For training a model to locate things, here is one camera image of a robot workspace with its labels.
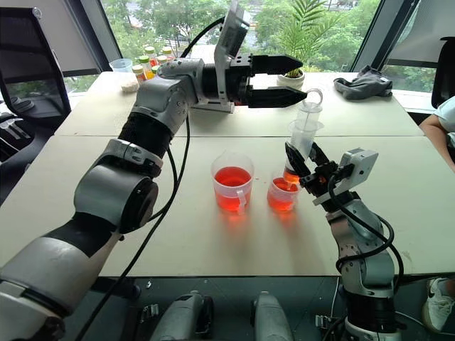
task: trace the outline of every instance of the chair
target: chair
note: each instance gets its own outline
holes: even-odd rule
[[[38,9],[0,7],[1,94],[15,114],[10,121],[22,119],[34,130],[28,133],[33,140],[28,139],[26,146],[24,140],[18,141],[12,149],[16,152],[0,165],[0,205],[71,111],[40,17]]]
[[[435,109],[455,96],[455,37],[445,37],[441,40],[446,42],[439,54],[434,77],[432,106]]]

